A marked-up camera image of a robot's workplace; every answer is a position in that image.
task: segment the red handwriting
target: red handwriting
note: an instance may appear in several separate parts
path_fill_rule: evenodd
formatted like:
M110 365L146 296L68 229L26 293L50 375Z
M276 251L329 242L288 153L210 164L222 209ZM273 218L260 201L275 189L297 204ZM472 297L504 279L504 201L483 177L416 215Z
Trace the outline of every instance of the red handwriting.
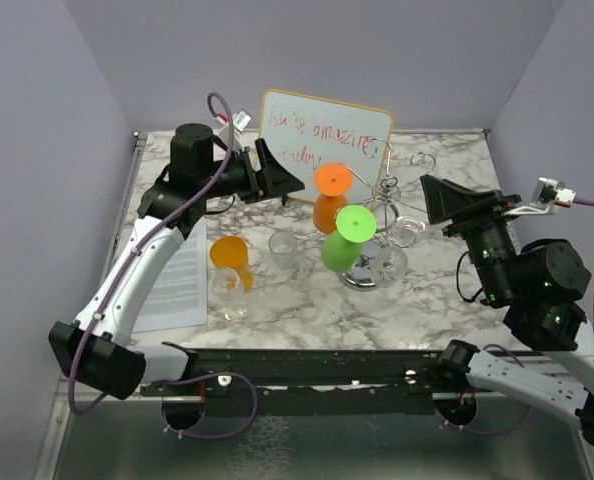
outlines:
M315 155L308 151L308 147L304 147L299 152L288 152L283 151L279 154L283 161L286 159L292 159L294 162L303 163L306 165L310 165L313 169L313 172L317 170L319 164L321 163L321 156L315 157Z
M293 112L293 118L295 119L295 128L299 130L299 133L304 133L304 127L306 126L306 122L301 117L298 117L295 112Z
M313 128L313 137L319 137L322 140L333 138L333 127L315 125L315 128Z
M288 125L288 117L284 112L276 112L273 107L270 111L270 125L273 127L279 127L282 125Z
M306 121L302 117L298 116L295 111L291 111L289 114L286 114L281 110L275 109L275 107L270 110L269 123L271 127L294 127L295 130L297 130L300 134L304 134L305 129L307 128ZM312 136L321 140L337 142L341 145L349 145L352 148L358 149L361 149L363 145L371 138L367 135L357 135L355 134L355 130L334 128L332 125L320 124L317 124L312 128ZM299 159L296 157L297 154L294 155L295 161L306 162L304 159L307 158L309 154L308 152L304 152L302 154L302 157L304 158L300 157Z
M354 130L333 129L330 125L315 125L313 127L313 137L332 140L342 145L350 145L360 149L371 138L367 135L356 135Z

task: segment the marble table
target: marble table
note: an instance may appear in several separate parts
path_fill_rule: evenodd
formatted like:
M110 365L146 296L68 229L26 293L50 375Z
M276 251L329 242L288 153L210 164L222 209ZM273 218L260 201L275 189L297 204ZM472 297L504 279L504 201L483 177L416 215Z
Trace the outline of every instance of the marble table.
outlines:
M252 145L256 136L246 132L243 143ZM120 247L130 233L141 195L168 163L171 137L172 132L149 135ZM436 157L434 175L470 188L499 188L482 132L393 134L391 146L392 171L400 185L427 172L428 165L411 166L409 159L428 152ZM425 209L419 182L408 190L402 200ZM427 220L412 208L400 206L400 213ZM406 249L409 270L399 282L387 289L357 292L322 265L319 247L324 235L313 226L310 204L291 200L283 207L279 199L254 205L237 201L227 213L206 218L209 247L225 235L239 235L248 243L255 284L246 295L247 317L226 320L211 305L206 325L136 334L135 343L172 341L194 348L441 349L457 338L480 346L494 342L521 348L501 322L505 310L460 299L455 268L466 246L460 239L444 238L438 228L430 229L425 245ZM267 247L270 235L282 229L291 230L300 247L299 267L288 275L274 269ZM460 279L464 292L479 288L468 261L462 265Z

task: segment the clear glass cup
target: clear glass cup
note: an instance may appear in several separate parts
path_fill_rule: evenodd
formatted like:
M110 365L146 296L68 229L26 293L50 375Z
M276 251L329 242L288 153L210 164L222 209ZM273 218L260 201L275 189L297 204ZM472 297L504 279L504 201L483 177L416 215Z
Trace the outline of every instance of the clear glass cup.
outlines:
M280 272L293 270L297 264L297 239L286 231L275 232L268 240L270 258Z
M210 279L210 289L220 302L222 313L228 320L244 318L244 283L232 268L219 268Z
M419 247L428 241L430 232L424 222L415 217L398 217L388 231L389 240L401 248Z
M373 268L382 276L379 286L391 287L406 275L408 256L399 247L386 247L375 258Z

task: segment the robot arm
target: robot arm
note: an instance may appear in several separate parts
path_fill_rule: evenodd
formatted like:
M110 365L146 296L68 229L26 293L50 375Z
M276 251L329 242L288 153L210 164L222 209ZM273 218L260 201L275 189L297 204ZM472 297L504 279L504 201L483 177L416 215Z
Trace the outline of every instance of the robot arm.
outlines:
M466 241L485 294L482 303L509 307L504 324L513 336L560 363L580 384L522 369L457 340L442 354L440 371L462 385L505 393L550 411L582 430L594 445L594 332L575 303L586 291L590 272L565 240L538 240L517 254L507 229L517 216L569 206L574 192L540 179L532 210L526 211L516 206L521 200L516 195L475 192L431 175L421 177L421 183L430 223L451 221L444 235Z
M74 373L75 363L77 381L119 399L127 398L142 383L181 378L188 356L179 349L167 345L129 347L137 316L160 272L206 213L208 199L237 194L245 203L256 203L305 188L275 160L266 142L258 139L259 170L252 168L247 149L233 153L213 187L153 234L153 228L219 171L221 162L213 160L215 143L225 147L205 125L177 128L171 140L170 164L142 197L139 219L110 274L72 323L56 322L51 329L49 342L66 376ZM107 304L102 309L104 299ZM86 340L77 365L74 360L82 338Z

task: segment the bolt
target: bolt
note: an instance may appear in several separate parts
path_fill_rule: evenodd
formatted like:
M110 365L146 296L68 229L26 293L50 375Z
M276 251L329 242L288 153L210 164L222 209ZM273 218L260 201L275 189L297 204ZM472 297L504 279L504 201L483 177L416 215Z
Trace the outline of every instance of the bolt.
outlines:
M230 385L230 382L232 382L232 377L230 375L220 375L219 377L217 377L217 383L219 383L219 385L221 385L222 387L227 387L228 385Z

